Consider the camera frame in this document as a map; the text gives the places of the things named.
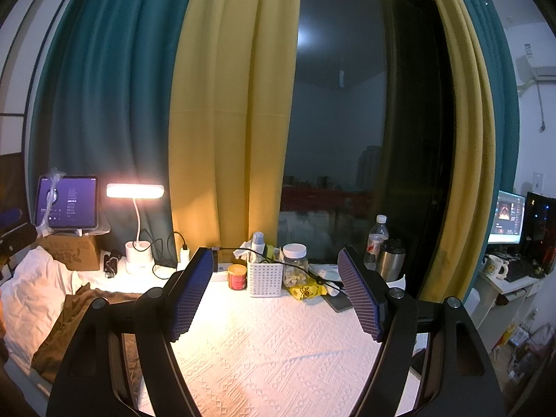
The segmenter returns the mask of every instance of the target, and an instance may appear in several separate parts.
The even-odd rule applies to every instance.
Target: mug handle
[[[498,273],[496,275],[496,279],[506,279],[506,276],[508,275],[508,271],[510,270],[510,268],[508,268],[508,263],[507,262],[502,263],[500,270],[504,270],[504,272]]]

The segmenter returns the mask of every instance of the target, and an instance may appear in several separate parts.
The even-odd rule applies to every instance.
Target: white pillow
[[[66,295],[74,295],[82,284],[75,271],[41,247],[29,251],[13,278],[2,284],[6,346],[25,373],[60,315]]]

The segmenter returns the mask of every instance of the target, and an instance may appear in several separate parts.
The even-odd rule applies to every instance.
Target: yellow package
[[[294,285],[293,287],[288,287],[287,289],[291,293],[291,296],[297,300],[326,295],[326,287],[324,285],[317,284],[312,277],[307,279],[307,284],[305,285]]]

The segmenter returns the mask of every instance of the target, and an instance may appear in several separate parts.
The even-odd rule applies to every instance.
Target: white plastic basket
[[[280,296],[282,265],[280,263],[247,263],[247,292],[255,298]]]

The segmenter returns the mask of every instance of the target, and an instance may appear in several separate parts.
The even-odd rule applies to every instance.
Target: lamp base
[[[152,267],[155,266],[151,243],[148,241],[128,241],[126,243],[126,258],[126,271],[132,275],[148,274],[152,272]]]

